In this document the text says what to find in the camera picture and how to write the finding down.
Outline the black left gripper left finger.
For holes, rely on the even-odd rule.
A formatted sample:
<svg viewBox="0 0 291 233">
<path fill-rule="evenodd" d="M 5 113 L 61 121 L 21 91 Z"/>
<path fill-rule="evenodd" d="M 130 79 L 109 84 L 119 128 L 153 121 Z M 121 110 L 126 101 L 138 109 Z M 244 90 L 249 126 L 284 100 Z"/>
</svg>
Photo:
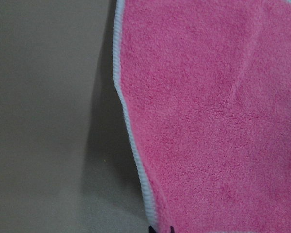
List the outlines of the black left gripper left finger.
<svg viewBox="0 0 291 233">
<path fill-rule="evenodd" d="M 149 232 L 149 233 L 157 233 L 157 232 L 155 231 L 155 229 L 154 229 L 152 226 L 149 226 L 149 227 L 148 227 L 148 232 Z"/>
</svg>

